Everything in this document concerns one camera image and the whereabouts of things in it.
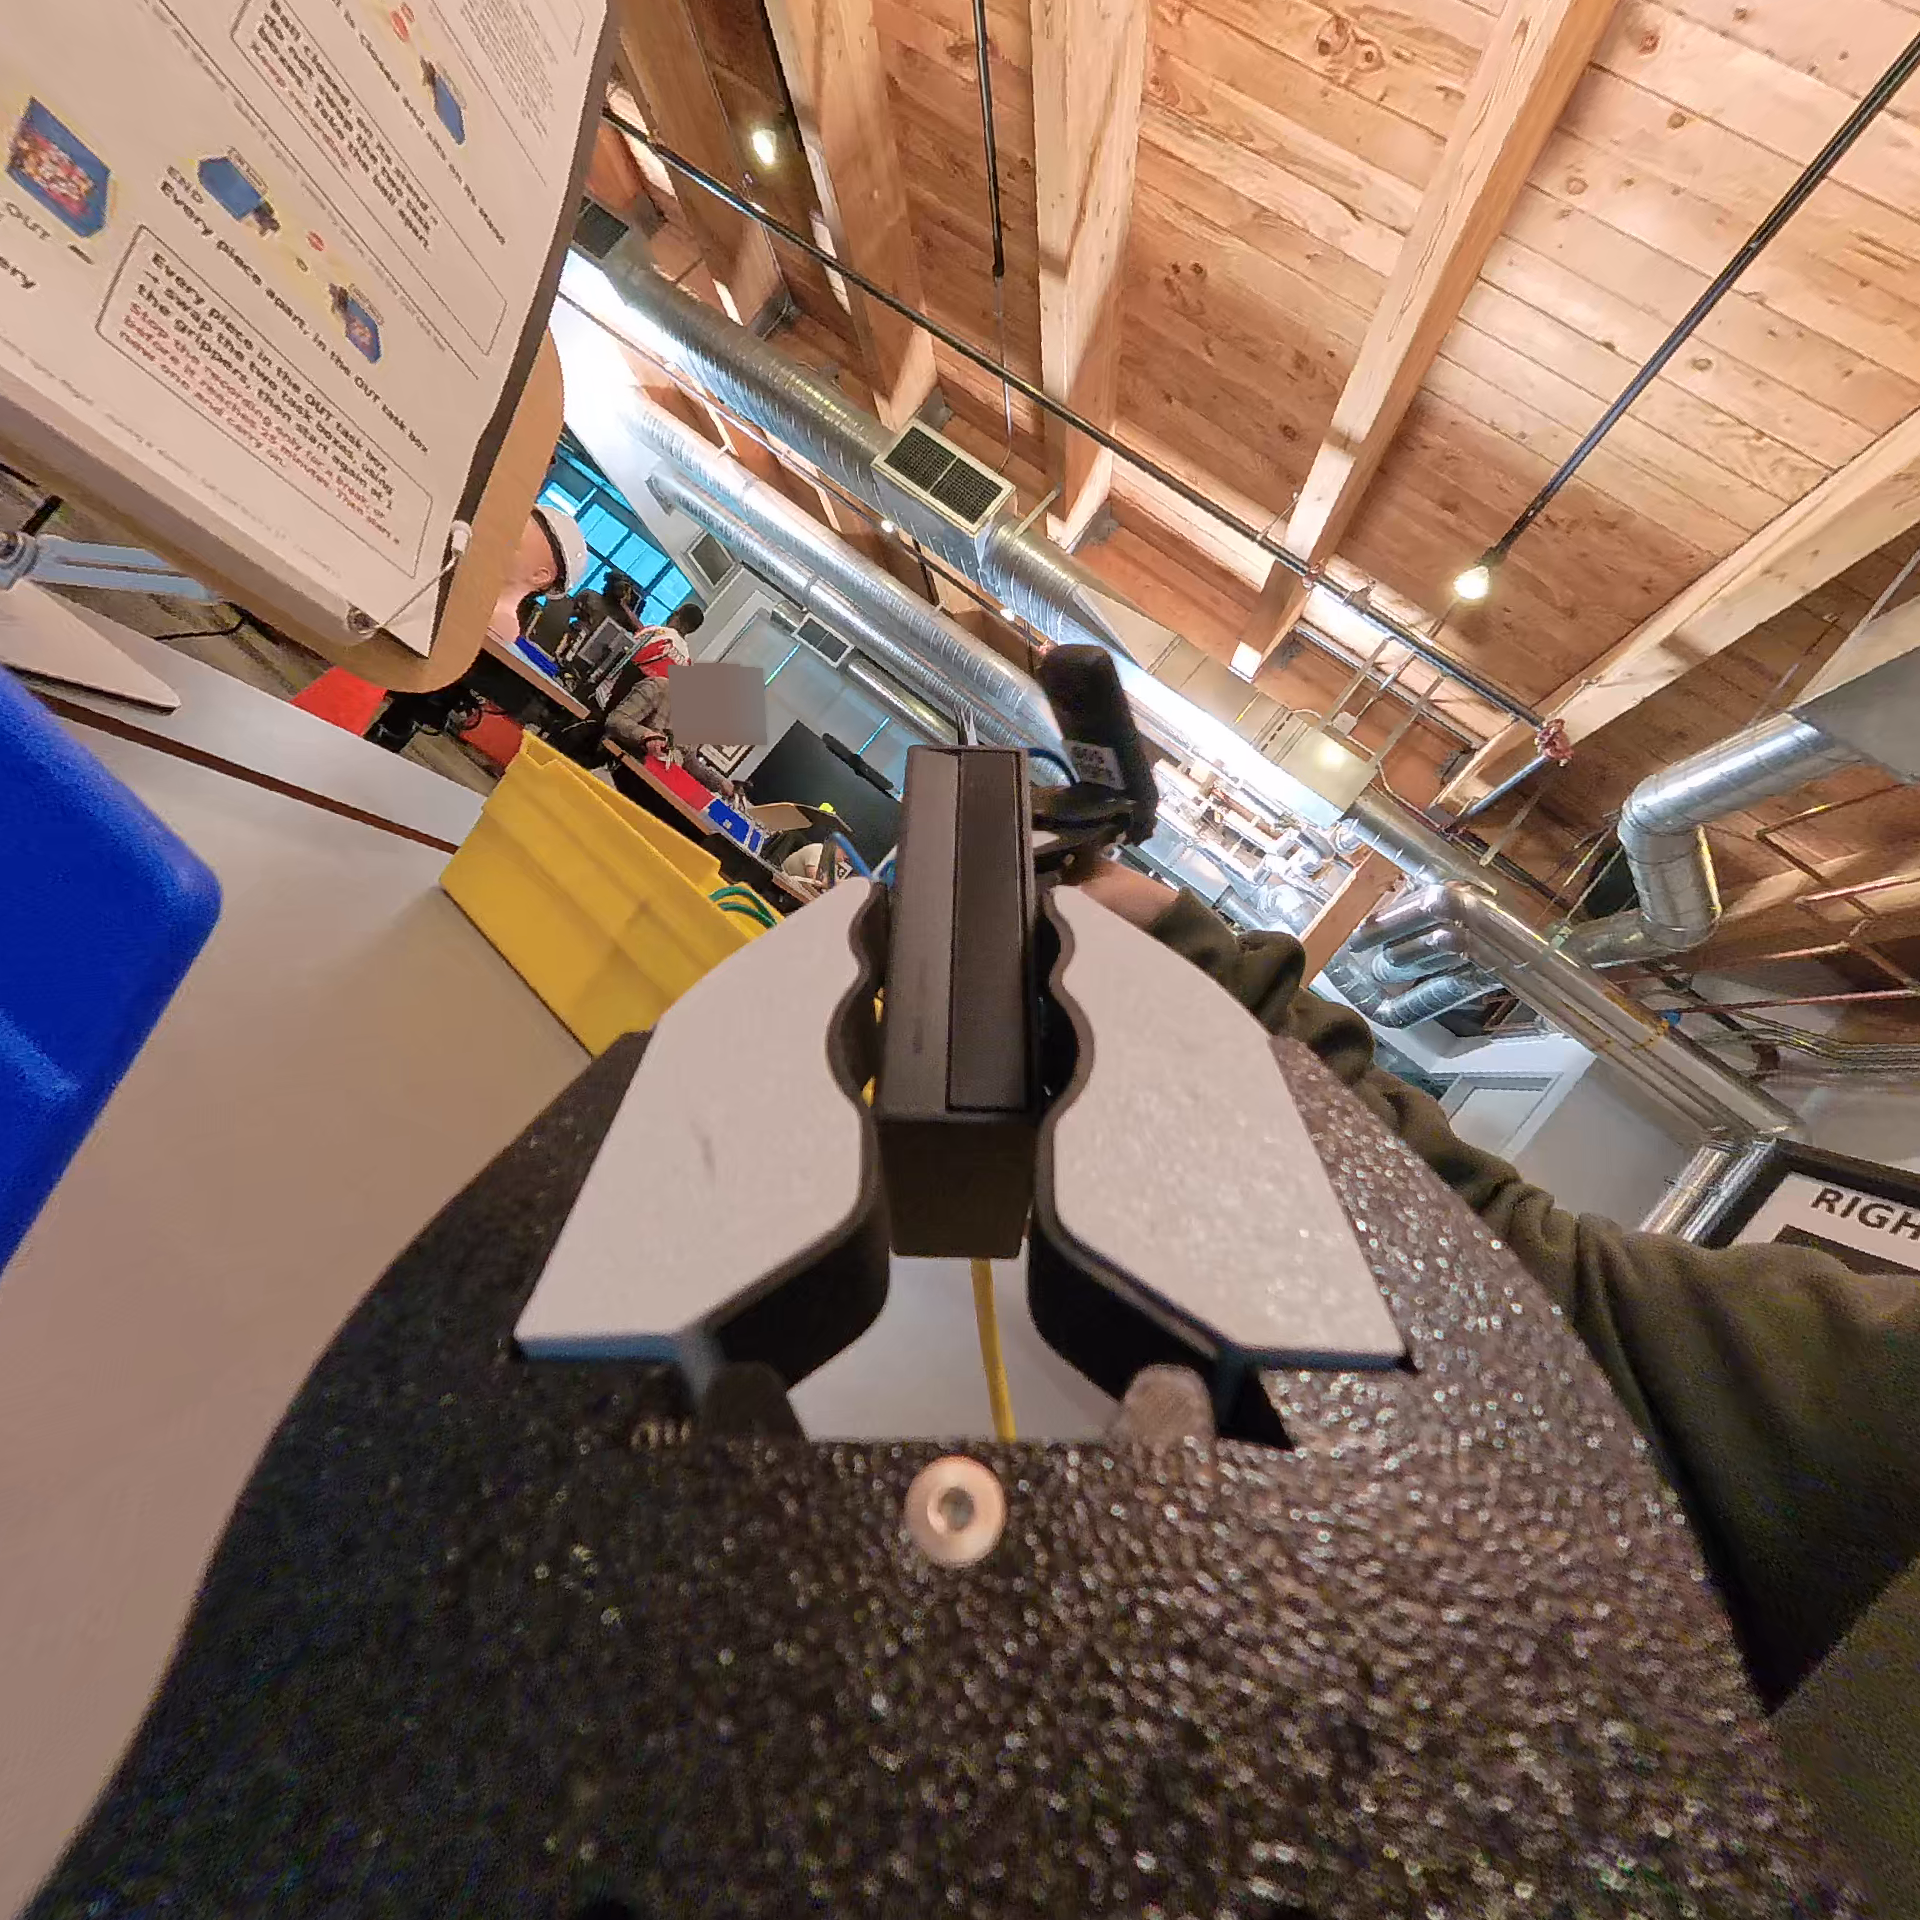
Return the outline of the blue plastic bin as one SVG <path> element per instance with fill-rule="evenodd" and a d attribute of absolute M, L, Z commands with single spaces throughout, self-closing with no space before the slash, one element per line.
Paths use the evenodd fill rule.
<path fill-rule="evenodd" d="M 212 868 L 3 675 L 3 1259 L 223 915 Z"/>

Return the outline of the black monitor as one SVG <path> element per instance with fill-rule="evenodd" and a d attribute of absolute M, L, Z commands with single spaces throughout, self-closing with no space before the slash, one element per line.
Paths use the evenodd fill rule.
<path fill-rule="evenodd" d="M 802 722 L 779 735 L 747 773 L 755 805 L 786 802 L 828 810 L 871 864 L 882 861 L 899 841 L 900 800 L 859 756 Z"/>

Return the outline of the black ceiling rail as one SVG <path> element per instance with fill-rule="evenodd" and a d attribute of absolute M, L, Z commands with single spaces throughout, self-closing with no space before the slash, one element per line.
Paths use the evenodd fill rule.
<path fill-rule="evenodd" d="M 987 354 L 983 348 L 974 346 L 968 337 L 953 331 L 952 328 L 937 322 L 932 315 L 920 312 L 905 299 L 899 299 L 889 293 L 882 284 L 873 276 L 859 273 L 846 259 L 825 248 L 816 244 L 806 232 L 794 224 L 782 221 L 774 211 L 755 203 L 745 194 L 729 187 L 722 179 L 707 171 L 696 161 L 688 161 L 680 151 L 666 147 L 655 132 L 642 128 L 630 115 L 602 104 L 599 107 L 602 120 L 616 131 L 623 132 L 630 143 L 639 145 L 647 151 L 655 161 L 659 161 L 666 169 L 676 175 L 687 185 L 692 185 L 713 202 L 722 203 L 732 212 L 745 217 L 755 227 L 770 234 L 778 243 L 806 255 L 825 273 L 841 279 L 846 285 L 859 291 L 866 299 L 876 303 L 889 315 L 903 321 L 913 330 L 926 335 L 932 344 L 946 348 L 952 354 L 969 362 L 974 368 L 990 373 L 1008 394 L 1030 401 L 1039 407 L 1044 419 L 1066 426 L 1075 437 L 1089 442 L 1092 449 L 1102 449 L 1111 452 L 1111 457 L 1121 464 L 1128 464 L 1166 492 L 1176 495 L 1185 506 L 1199 509 L 1206 519 L 1219 524 L 1220 529 L 1238 536 L 1238 540 L 1249 541 L 1259 553 L 1265 553 L 1273 564 L 1278 564 L 1287 576 L 1296 583 L 1305 585 L 1308 593 L 1324 591 L 1327 575 L 1308 564 L 1305 557 L 1286 548 L 1283 540 L 1256 529 L 1249 519 L 1231 513 L 1220 500 L 1211 498 L 1209 495 L 1200 492 L 1199 488 L 1190 485 L 1170 469 L 1160 464 L 1156 460 L 1147 457 L 1140 449 L 1129 443 L 1128 440 L 1116 437 L 1108 427 L 1102 427 L 1087 419 L 1083 415 L 1075 411 L 1064 401 L 1049 397 L 1042 386 L 1023 377 L 1020 373 L 1010 370 L 1001 359 Z M 1446 681 L 1463 685 L 1472 698 L 1494 707 L 1505 715 L 1508 724 L 1522 727 L 1527 737 L 1544 735 L 1550 722 L 1542 712 L 1534 712 L 1526 705 L 1519 696 L 1507 691 L 1505 685 L 1487 679 L 1478 667 L 1465 666 L 1463 660 L 1448 655 L 1436 640 L 1428 640 L 1420 632 L 1411 628 L 1411 624 L 1398 619 L 1394 615 L 1380 613 L 1377 608 L 1366 608 L 1360 599 L 1342 593 L 1334 593 L 1334 601 L 1344 611 L 1367 619 L 1380 635 L 1398 642 L 1407 655 L 1428 663 Z"/>

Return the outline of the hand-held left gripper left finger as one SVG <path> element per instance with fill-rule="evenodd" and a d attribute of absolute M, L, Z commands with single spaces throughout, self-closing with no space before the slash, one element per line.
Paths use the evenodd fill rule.
<path fill-rule="evenodd" d="M 640 1361 L 799 1385 L 889 1298 L 873 1075 L 884 891 L 843 880 L 739 948 L 646 1036 L 520 1313 L 528 1361 Z"/>

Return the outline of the black white tag sign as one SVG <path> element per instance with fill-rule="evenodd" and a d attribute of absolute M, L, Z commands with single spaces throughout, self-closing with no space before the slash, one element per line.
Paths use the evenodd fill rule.
<path fill-rule="evenodd" d="M 1705 1215 L 1704 1243 L 1792 1245 L 1858 1276 L 1919 1279 L 1919 1175 L 1807 1144 L 1744 1155 Z"/>

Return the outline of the black ethernet port block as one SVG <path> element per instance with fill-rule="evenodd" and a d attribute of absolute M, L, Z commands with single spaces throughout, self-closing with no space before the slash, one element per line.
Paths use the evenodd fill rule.
<path fill-rule="evenodd" d="M 908 754 L 873 1099 L 900 1257 L 1012 1259 L 1033 1210 L 1040 987 L 1027 754 Z"/>

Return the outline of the large yellow plastic bin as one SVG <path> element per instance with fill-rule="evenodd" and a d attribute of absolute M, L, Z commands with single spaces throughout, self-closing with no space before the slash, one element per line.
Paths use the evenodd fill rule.
<path fill-rule="evenodd" d="M 439 888 L 591 1056 L 779 924 L 713 852 L 535 737 Z"/>

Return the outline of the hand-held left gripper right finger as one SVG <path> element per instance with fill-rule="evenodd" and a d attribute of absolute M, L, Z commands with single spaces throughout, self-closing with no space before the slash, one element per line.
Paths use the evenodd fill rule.
<path fill-rule="evenodd" d="M 1073 1068 L 1039 1138 L 1030 1309 L 1114 1400 L 1180 1365 L 1211 1401 L 1265 1375 L 1394 1375 L 1408 1345 L 1273 1036 L 1211 976 L 1064 888 L 1047 989 Z"/>

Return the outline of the person's right forearm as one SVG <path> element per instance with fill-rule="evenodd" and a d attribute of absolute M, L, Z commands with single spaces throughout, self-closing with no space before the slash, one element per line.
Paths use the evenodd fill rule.
<path fill-rule="evenodd" d="M 1303 1042 L 1526 1265 L 1647 1433 L 1761 1704 L 1783 1707 L 1916 1571 L 1916 1285 L 1794 1243 L 1711 1250 L 1563 1212 L 1377 1066 L 1367 1024 L 1305 989 L 1290 935 L 1242 938 L 1192 896 L 1143 925 Z"/>

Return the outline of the person's right hand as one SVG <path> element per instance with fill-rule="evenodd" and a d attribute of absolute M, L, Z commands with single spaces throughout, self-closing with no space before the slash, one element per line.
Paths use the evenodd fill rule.
<path fill-rule="evenodd" d="M 1102 857 L 1091 873 L 1078 883 L 1080 890 L 1114 912 L 1119 919 L 1152 930 L 1185 899 L 1152 873 L 1137 871 L 1122 859 Z"/>

